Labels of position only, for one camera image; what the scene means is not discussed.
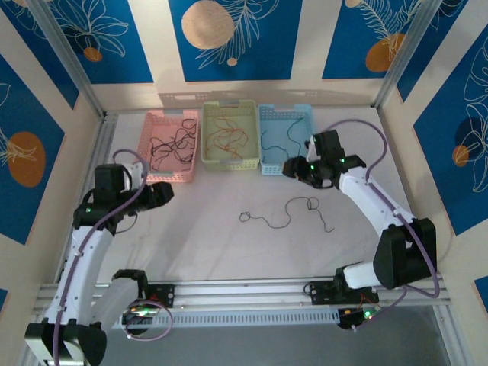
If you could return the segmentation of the green plastic basket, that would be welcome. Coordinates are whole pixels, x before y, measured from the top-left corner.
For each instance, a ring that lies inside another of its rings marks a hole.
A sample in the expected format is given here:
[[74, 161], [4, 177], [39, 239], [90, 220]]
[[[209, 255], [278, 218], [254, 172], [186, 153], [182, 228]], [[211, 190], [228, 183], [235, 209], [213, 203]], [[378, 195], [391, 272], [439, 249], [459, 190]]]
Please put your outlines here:
[[258, 118], [253, 100], [208, 101], [201, 116], [201, 160], [207, 170], [258, 168]]

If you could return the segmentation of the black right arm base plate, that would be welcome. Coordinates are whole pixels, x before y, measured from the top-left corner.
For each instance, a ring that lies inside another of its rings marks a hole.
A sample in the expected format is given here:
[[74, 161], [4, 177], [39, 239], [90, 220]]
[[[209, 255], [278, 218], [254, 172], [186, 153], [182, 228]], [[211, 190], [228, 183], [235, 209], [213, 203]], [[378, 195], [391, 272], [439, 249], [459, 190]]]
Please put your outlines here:
[[359, 304], [362, 301], [377, 303], [378, 294], [372, 287], [350, 289], [339, 281], [311, 281], [303, 292], [311, 299], [312, 305]]

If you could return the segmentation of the aluminium frame post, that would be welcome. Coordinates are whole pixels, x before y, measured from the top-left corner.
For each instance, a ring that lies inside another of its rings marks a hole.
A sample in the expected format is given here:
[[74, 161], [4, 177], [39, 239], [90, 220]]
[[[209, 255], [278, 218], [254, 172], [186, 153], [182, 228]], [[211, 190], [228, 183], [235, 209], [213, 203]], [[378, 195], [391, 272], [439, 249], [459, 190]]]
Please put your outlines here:
[[403, 75], [432, 19], [437, 13], [441, 2], [442, 0], [422, 0], [420, 2], [419, 11], [413, 18], [412, 23], [403, 38], [403, 42], [384, 77], [384, 81], [374, 99], [374, 103], [372, 104], [378, 111], [384, 107], [390, 93], [397, 86], [398, 81]]
[[48, 4], [44, 0], [26, 0], [26, 3], [39, 28], [42, 30], [76, 88], [85, 97], [88, 106], [98, 119], [103, 121], [105, 111], [92, 88], [92, 84], [85, 70], [82, 68], [78, 57], [69, 45], [69, 41], [54, 18]]

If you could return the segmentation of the aluminium frame rail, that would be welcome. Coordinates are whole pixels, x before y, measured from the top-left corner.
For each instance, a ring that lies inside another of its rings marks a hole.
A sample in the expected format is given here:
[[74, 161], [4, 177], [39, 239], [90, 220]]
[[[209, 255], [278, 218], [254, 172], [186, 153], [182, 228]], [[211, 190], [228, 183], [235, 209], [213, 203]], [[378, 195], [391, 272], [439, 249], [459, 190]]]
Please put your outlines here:
[[[312, 300], [308, 293], [309, 282], [328, 281], [332, 278], [282, 278], [265, 280], [227, 280], [227, 281], [150, 281], [149, 285], [163, 286], [172, 284], [172, 311], [219, 311], [219, 310], [297, 310], [311, 308]], [[442, 276], [438, 276], [440, 293], [436, 298], [427, 297], [418, 291], [409, 289], [397, 306], [447, 306], [451, 305]], [[34, 302], [32, 314], [42, 315], [50, 305], [57, 290], [57, 284], [43, 284]], [[361, 295], [352, 304], [324, 305], [323, 307], [354, 307], [359, 303], [364, 307], [378, 305], [388, 307], [400, 298], [402, 288], [387, 290], [374, 287], [373, 290], [360, 291]]]

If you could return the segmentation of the aluminium side rail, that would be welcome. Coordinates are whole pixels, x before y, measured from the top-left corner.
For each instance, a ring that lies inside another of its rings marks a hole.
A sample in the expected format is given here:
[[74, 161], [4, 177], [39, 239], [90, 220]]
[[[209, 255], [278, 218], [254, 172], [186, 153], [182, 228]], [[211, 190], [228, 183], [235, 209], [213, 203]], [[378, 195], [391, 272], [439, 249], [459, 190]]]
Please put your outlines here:
[[[111, 150], [111, 144], [114, 138], [114, 131], [116, 129], [116, 123], [118, 119], [117, 113], [107, 112], [104, 116], [101, 126], [98, 128], [98, 134], [95, 139], [95, 143], [92, 147], [90, 159], [88, 162], [88, 167], [85, 170], [85, 175], [82, 180], [82, 187], [79, 195], [79, 201], [76, 204], [81, 203], [85, 194], [94, 186], [94, 174], [95, 167], [104, 163], [108, 159], [109, 152]], [[68, 228], [67, 234], [65, 236], [64, 247], [61, 253], [59, 263], [54, 275], [54, 283], [57, 284], [62, 277], [64, 271], [65, 263], [69, 256], [70, 243], [72, 241], [72, 221]]]

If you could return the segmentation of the blue plastic basket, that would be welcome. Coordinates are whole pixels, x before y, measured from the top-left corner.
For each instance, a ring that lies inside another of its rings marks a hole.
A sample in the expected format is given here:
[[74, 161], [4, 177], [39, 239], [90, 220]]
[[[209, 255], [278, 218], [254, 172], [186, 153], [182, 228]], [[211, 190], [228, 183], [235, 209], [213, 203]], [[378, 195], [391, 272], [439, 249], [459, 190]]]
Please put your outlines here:
[[305, 142], [314, 131], [313, 109], [309, 104], [280, 108], [275, 104], [258, 106], [261, 173], [282, 175], [289, 159], [307, 155]]

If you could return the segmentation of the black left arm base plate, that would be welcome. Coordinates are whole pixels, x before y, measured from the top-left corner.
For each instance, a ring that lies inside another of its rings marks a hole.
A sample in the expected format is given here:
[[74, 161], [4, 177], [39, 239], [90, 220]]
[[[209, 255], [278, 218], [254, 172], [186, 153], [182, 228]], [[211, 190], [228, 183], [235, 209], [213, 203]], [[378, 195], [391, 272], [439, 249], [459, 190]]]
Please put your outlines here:
[[173, 308], [175, 300], [174, 284], [149, 284], [146, 294], [148, 300], [161, 303], [167, 308]]

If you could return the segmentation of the circuit board with green light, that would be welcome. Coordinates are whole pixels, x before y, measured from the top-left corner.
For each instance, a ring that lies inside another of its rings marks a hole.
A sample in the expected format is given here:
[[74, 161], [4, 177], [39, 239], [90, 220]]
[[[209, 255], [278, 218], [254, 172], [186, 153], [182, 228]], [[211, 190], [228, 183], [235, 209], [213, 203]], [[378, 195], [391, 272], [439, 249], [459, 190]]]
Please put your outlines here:
[[129, 336], [141, 336], [148, 328], [140, 328], [140, 326], [152, 324], [153, 318], [159, 314], [159, 311], [159, 307], [147, 303], [130, 306], [122, 315], [123, 330]]
[[338, 326], [341, 329], [356, 332], [359, 327], [368, 324], [375, 316], [379, 315], [380, 312], [380, 307], [357, 307], [338, 309]]

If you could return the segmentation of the pink plastic basket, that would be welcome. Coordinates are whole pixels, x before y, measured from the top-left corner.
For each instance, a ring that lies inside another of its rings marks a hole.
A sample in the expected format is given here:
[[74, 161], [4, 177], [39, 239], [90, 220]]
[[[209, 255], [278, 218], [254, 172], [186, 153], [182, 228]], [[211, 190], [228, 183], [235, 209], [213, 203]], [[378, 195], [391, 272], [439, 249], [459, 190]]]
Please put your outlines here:
[[150, 183], [190, 183], [194, 179], [199, 136], [199, 113], [183, 110], [146, 113], [137, 152], [143, 157]]

